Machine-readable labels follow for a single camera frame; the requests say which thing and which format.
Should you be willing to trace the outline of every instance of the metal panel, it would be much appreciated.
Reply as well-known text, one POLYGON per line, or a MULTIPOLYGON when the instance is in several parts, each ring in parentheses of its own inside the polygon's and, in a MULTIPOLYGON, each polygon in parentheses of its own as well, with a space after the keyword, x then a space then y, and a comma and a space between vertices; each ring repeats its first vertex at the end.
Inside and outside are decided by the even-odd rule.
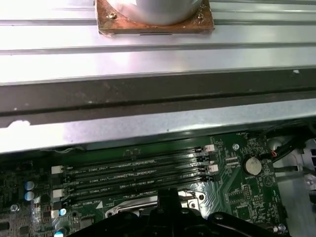
POLYGON ((160 140, 174 139, 312 116, 316 99, 33 126, 17 121, 0 129, 0 153, 104 141, 121 141, 117 146, 144 143, 158 135, 160 140))
MULTIPOLYGON (((2 1, 0 84, 313 68, 316 5, 313 1, 282 2, 211 2, 216 25, 212 35, 107 38, 97 32, 92 0, 2 1)), ((243 129, 247 128, 243 124, 315 116, 315 102, 10 127, 0 129, 0 152, 117 140, 130 144, 158 135, 188 137, 194 134, 188 132, 191 129, 197 133, 243 129)))
POLYGON ((314 67, 316 5, 304 4, 211 2, 212 35, 107 38, 92 0, 1 2, 0 84, 314 67))

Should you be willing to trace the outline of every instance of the green circuit board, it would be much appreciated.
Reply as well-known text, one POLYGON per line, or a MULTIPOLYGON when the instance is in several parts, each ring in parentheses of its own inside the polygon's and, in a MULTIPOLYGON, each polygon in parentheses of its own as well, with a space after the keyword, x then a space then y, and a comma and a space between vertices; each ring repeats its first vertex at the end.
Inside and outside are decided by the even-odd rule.
POLYGON ((272 161, 260 159, 256 176, 243 168, 246 157, 269 152, 264 139, 241 132, 6 161, 0 237, 67 236, 161 187, 204 193, 204 217, 224 211, 265 228, 286 226, 272 161))

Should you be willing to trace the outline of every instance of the dimm slot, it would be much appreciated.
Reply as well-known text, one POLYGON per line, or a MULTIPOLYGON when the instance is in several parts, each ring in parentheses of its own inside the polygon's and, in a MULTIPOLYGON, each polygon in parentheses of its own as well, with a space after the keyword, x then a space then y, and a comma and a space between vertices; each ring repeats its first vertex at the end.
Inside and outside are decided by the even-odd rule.
POLYGON ((112 176, 120 176, 120 175, 124 175, 124 174, 128 174, 128 173, 134 173, 134 172, 142 172, 142 171, 150 171, 150 170, 159 170, 159 169, 170 169, 170 168, 181 168, 182 166, 185 165, 190 165, 192 164, 194 166, 197 166, 199 164, 201 164, 201 162, 198 162, 198 159, 196 158, 191 158, 191 159, 187 159, 187 160, 176 160, 176 161, 169 161, 169 162, 165 162, 165 163, 159 163, 159 166, 157 167, 157 164, 152 164, 152 165, 148 165, 146 167, 137 167, 137 168, 125 168, 125 169, 119 169, 119 170, 115 170, 115 171, 99 171, 97 173, 95 173, 95 175, 93 175, 92 177, 89 176, 79 176, 79 177, 65 177, 65 182, 68 182, 69 185, 71 185, 71 183, 74 184, 80 184, 80 182, 84 182, 84 181, 88 181, 90 182, 91 178, 97 178, 97 177, 104 177, 105 175, 112 175, 112 176))
POLYGON ((129 170, 133 170, 134 168, 139 169, 140 167, 145 166, 146 168, 149 166, 156 167, 157 165, 160 165, 163 161, 165 161, 162 164, 177 164, 181 162, 185 162, 186 159, 189 158, 196 158, 197 161, 202 160, 199 159, 199 156, 191 157, 191 155, 182 155, 182 156, 176 156, 176 157, 160 157, 152 160, 146 160, 146 161, 133 161, 129 163, 123 163, 123 164, 114 164, 114 165, 101 165, 101 166, 94 166, 93 168, 87 167, 85 170, 74 170, 74 171, 68 171, 65 172, 65 176, 73 176, 73 178, 81 178, 81 177, 87 177, 87 176, 95 176, 95 175, 103 175, 103 174, 110 174, 110 173, 116 173, 116 172, 128 172, 129 170))
POLYGON ((144 192, 153 192, 160 188, 178 188, 180 186, 189 185, 192 183, 207 182, 208 177, 209 177, 208 175, 204 175, 200 177, 190 177, 190 178, 181 179, 177 181, 166 182, 159 185, 149 185, 149 186, 131 188, 131 189, 126 189, 126 190, 115 190, 113 192, 107 192, 107 193, 102 193, 102 194, 97 194, 97 195, 88 195, 84 197, 71 198, 64 201, 63 204, 69 205, 69 204, 76 204, 83 201, 98 200, 101 198, 108 198, 108 197, 113 197, 113 196, 118 196, 118 195, 121 196, 121 195, 138 194, 138 193, 144 193, 144 192))
POLYGON ((173 169, 169 169, 169 170, 156 169, 156 170, 138 171, 134 173, 127 173, 127 174, 121 174, 121 175, 118 174, 115 176, 108 176, 108 177, 101 176, 99 178, 94 178, 92 180, 90 179, 89 181, 79 182, 76 185, 71 185, 71 184, 67 185, 67 188, 80 190, 80 189, 100 187, 104 185, 112 185, 118 182, 121 182, 121 183, 135 182, 136 180, 177 174, 179 173, 179 171, 184 172, 185 170, 191 171, 191 172, 205 172, 206 169, 204 165, 197 165, 197 166, 192 166, 192 167, 187 167, 187 168, 173 167, 173 169))
POLYGON ((111 158, 111 160, 103 161, 103 162, 94 162, 89 164, 76 164, 73 165, 72 168, 76 170, 80 170, 81 168, 86 169, 87 166, 97 166, 97 165, 105 165, 105 164, 117 164, 117 163, 124 163, 131 161, 132 158, 137 159, 151 159, 155 157, 164 157, 164 156, 172 156, 172 155, 183 155, 183 154, 190 154, 190 153, 201 153, 202 147, 195 147, 195 148, 188 148, 182 149, 177 151, 165 152, 165 153, 155 153, 155 154, 148 154, 148 155, 137 155, 137 156, 126 156, 126 157, 117 157, 111 158))
POLYGON ((185 176, 188 175, 194 175, 194 172, 198 172, 198 169, 195 170, 185 170, 184 172, 177 172, 176 174, 170 174, 170 175, 160 175, 157 177, 150 177, 147 179, 142 179, 142 180, 135 180, 132 179, 130 180, 131 182, 124 182, 123 184, 114 184, 114 185, 107 185, 103 187, 98 187, 98 188, 91 188, 91 189, 84 189, 80 190, 77 192, 72 193, 72 191, 67 191, 66 193, 69 193, 69 197, 82 197, 86 195, 92 195, 92 194, 99 194, 99 193, 104 193, 104 192, 109 192, 109 191, 114 191, 118 189, 127 189, 131 187, 138 187, 142 185, 149 185, 149 184, 157 184, 157 183, 163 183, 163 182, 168 182, 170 180, 175 180, 175 179, 182 179, 185 176))

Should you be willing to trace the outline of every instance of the metal rail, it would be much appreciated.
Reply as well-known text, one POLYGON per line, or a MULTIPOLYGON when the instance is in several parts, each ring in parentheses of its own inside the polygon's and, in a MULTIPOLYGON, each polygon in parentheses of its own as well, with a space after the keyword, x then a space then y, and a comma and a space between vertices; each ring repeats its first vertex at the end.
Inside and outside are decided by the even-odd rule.
POLYGON ((113 37, 92 0, 1 3, 0 85, 314 67, 316 2, 265 2, 211 2, 212 35, 113 37))
MULTIPOLYGON (((92 0, 18 0, 14 11, 13 3, 0 4, 2 86, 316 66, 316 1, 214 1, 211 35, 109 38, 97 32, 92 0)), ((23 122, 0 129, 0 153, 103 141, 126 145, 313 116, 315 99, 33 126, 23 122)))

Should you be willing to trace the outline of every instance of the copper heatsink base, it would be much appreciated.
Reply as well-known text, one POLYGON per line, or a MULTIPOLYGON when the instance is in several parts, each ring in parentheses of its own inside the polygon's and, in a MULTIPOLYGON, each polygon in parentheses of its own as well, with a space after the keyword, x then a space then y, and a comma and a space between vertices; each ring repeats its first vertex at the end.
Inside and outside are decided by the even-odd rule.
POLYGON ((171 26, 151 26, 131 21, 112 8, 107 0, 96 0, 96 10, 99 32, 104 35, 209 33, 214 29, 208 0, 203 0, 192 17, 171 26))

